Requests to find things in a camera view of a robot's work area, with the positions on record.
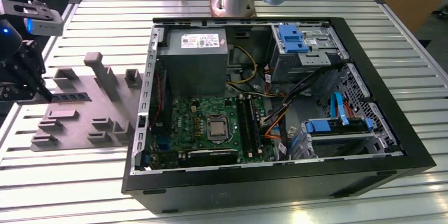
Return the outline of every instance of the label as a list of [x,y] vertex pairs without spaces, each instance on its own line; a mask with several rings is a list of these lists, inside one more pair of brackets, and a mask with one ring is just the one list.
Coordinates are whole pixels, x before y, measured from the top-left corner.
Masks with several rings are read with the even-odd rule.
[[265,74],[265,75],[264,75],[264,78],[265,78],[265,80],[266,80],[266,83],[270,83],[270,75],[269,75],[269,74]]
[[184,34],[181,43],[181,48],[212,48],[220,46],[217,34]]
[[282,154],[286,155],[286,147],[282,145],[282,143],[278,143],[278,150],[281,151]]
[[288,135],[289,135],[289,134],[294,134],[296,131],[297,131],[297,128],[293,127],[293,126],[290,126],[289,129],[288,129]]
[[317,41],[314,39],[305,39],[305,44],[306,45],[316,45]]

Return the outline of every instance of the aluminum table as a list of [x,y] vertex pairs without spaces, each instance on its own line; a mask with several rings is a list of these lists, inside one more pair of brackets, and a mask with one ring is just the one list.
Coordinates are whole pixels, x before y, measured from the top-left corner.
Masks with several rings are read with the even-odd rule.
[[[437,166],[366,194],[154,216],[122,195],[125,147],[34,153],[46,105],[14,105],[0,129],[0,222],[13,223],[446,223],[448,76],[385,4],[373,0],[256,1],[260,17],[344,17]],[[142,72],[153,17],[205,17],[208,0],[81,0],[64,12],[65,32],[44,50],[46,85],[60,67],[77,75],[98,51],[113,73]]]

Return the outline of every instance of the red wire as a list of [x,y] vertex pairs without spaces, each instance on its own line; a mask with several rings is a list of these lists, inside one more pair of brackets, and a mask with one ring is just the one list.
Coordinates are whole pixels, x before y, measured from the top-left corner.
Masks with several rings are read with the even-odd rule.
[[346,102],[344,102],[344,106],[346,107],[348,116],[353,118],[354,113],[353,113],[352,108],[350,108],[350,106],[348,105]]
[[158,114],[160,114],[160,111],[161,111],[161,88],[160,88],[161,81],[160,81],[160,75],[158,75],[158,73],[156,73],[156,77],[157,77],[158,108],[157,108],[156,116],[153,117],[153,122],[152,122],[150,128],[153,128],[153,126],[154,126],[154,123],[156,123],[156,120],[157,120],[157,117],[158,117]]

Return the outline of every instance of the wire bundle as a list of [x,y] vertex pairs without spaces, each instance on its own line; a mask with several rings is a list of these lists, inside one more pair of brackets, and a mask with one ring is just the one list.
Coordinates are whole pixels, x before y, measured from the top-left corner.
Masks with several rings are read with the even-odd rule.
[[[285,137],[286,133],[285,133],[285,117],[284,116],[286,114],[286,110],[289,108],[289,105],[290,105],[294,97],[310,87],[310,85],[314,83],[314,81],[317,80],[318,76],[322,73],[325,73],[329,70],[340,69],[346,63],[348,63],[348,61],[342,60],[338,64],[334,64],[334,65],[326,66],[326,67],[320,67],[304,79],[301,79],[300,82],[296,83],[296,85],[292,87],[289,92],[285,94],[285,97],[281,101],[281,106],[264,119],[264,122],[268,122],[269,120],[272,120],[276,117],[273,123],[270,124],[270,126],[269,126],[269,128],[268,128],[268,130],[264,134],[265,138],[278,139],[278,140],[281,140],[282,145],[288,146],[288,144],[286,144],[288,140],[286,140],[286,137]],[[269,134],[276,125],[278,125],[278,128],[280,128],[280,136]]]

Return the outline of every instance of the expansion slot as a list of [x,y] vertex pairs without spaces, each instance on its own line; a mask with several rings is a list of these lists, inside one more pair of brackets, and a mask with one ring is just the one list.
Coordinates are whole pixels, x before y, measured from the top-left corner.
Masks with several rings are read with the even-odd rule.
[[249,127],[248,127],[248,121],[246,121],[245,104],[244,104],[242,96],[236,97],[236,113],[238,115],[237,124],[240,125],[242,153],[245,157],[252,157],[253,149],[252,149],[252,143],[249,139]]
[[252,144],[253,144],[253,149],[257,150],[257,154],[260,155],[262,150],[261,150],[261,138],[260,138],[260,133],[258,133],[258,123],[257,123],[257,118],[254,114],[254,107],[252,103],[252,97],[250,95],[245,99],[245,107],[249,110],[246,113],[248,116],[248,122],[249,122],[249,128],[250,128],[250,138],[252,138]]
[[238,113],[237,122],[240,125],[244,155],[253,157],[262,153],[262,146],[250,96],[244,97],[241,95],[236,98],[236,109]]

